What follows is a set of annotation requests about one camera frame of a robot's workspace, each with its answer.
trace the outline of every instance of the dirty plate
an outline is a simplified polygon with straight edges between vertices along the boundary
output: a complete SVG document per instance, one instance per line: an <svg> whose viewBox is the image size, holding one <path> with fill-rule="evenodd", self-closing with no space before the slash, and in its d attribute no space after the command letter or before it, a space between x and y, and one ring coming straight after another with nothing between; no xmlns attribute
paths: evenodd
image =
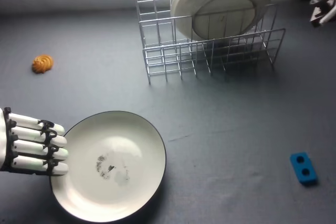
<svg viewBox="0 0 336 224"><path fill-rule="evenodd" d="M122 111L93 115L66 134L69 166L51 177L60 205L88 221L125 218L158 189L166 166L162 138L146 119Z"/></svg>

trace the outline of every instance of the table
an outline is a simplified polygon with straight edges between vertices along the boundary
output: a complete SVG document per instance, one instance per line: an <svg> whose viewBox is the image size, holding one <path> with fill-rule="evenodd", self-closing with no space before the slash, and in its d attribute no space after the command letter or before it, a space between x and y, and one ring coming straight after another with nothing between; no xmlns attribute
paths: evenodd
<svg viewBox="0 0 336 224"><path fill-rule="evenodd" d="M160 190L118 223L316 224L336 219L335 24L314 29L307 3L285 3L275 71L148 84L135 10L0 18L0 106L71 128L103 111L139 114L167 151ZM30 69L39 54L53 69ZM289 156L308 152L319 186L301 186ZM0 173L0 223L83 223L49 179Z"/></svg>

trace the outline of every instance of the gray table surface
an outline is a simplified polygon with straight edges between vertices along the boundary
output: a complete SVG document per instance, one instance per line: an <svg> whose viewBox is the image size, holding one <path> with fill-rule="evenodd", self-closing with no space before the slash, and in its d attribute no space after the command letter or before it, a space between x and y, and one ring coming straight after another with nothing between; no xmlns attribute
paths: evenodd
<svg viewBox="0 0 336 224"><path fill-rule="evenodd" d="M152 122L167 151L157 194L119 223L316 224L336 220L336 26L313 29L306 3L282 4L276 70L226 78L145 74L134 10L1 18L0 106L71 128L103 111ZM39 54L52 71L33 74ZM292 153L320 184L302 187ZM0 173L0 223L83 223L58 206L47 177Z"/></svg>

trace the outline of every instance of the plate rim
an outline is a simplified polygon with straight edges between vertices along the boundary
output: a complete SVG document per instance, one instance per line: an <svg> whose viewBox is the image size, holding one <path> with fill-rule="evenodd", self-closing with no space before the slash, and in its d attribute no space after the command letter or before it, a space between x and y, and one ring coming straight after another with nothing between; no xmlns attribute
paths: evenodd
<svg viewBox="0 0 336 224"><path fill-rule="evenodd" d="M76 123L74 126L72 126L63 136L65 137L71 130L72 128L74 128L77 124L80 124L81 122L83 122L84 120L88 119L88 118L91 118L93 116L96 116L96 115L100 115L100 114L104 114L104 113L116 113L116 112L122 112L122 113L128 113L128 114L131 114L131 115L135 115L135 116L138 116L142 119L144 119L145 121L147 121L155 130L156 132L159 134L159 137L161 139L161 142L163 144L163 149L164 149L164 169L163 169L163 174L162 174L162 177L161 177L161 180L160 180L160 183L158 184L158 187L157 189L155 190L155 192L153 193L153 195L151 197L149 197L149 199L146 201L145 204L143 204L139 209L137 209L135 212L131 213L130 215L127 215L123 218L120 218L120 219L116 219L116 220L108 220L108 221L92 221L92 220L87 220L85 218L81 218L81 217L78 217L78 216L75 216L73 215L72 213L70 213L66 208L64 208L61 203L57 200L56 198L56 195L54 193L54 190L52 189L52 184L51 184L51 177L49 177L49 185L50 185L50 189L51 189L51 192L52 192L52 196L54 197L55 201L57 202L57 204L61 207L62 210L64 210L66 213L70 214L72 217L75 217L75 218L78 218L78 219L81 219L81 220L84 220L84 221L88 221L88 222L92 222L92 223L95 223L95 222L98 222L98 223L107 223L107 222L115 222L115 221L119 221L119 220L122 220L122 219L125 219L125 218L128 218L130 216L132 216L133 214L135 214L136 212L138 212L140 209L142 209L144 206L146 206L148 204L148 202L153 198L153 196L156 194L156 192L158 191L159 187L162 185L162 180L164 178L164 175L166 173L166 168L167 168L167 151L166 151L166 146L164 144L164 141L163 141L163 138L161 136L161 134L159 133L159 131L157 130L157 128L149 121L147 120L146 118L138 115L138 114L135 114L135 113L132 113L132 112L129 112L129 111L122 111L122 110L109 110L109 111L103 111L103 112L99 112L99 113L96 113L96 114L93 114L91 116L88 116L84 119L82 119L81 121L79 121L78 123Z"/></svg>

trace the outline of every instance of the brown pastry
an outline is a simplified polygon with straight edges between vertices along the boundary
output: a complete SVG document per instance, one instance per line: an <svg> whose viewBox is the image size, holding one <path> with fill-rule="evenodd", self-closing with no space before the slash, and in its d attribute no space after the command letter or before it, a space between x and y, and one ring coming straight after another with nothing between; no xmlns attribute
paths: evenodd
<svg viewBox="0 0 336 224"><path fill-rule="evenodd" d="M32 65L32 69L35 73L44 73L50 70L54 65L54 60L50 55L37 56Z"/></svg>

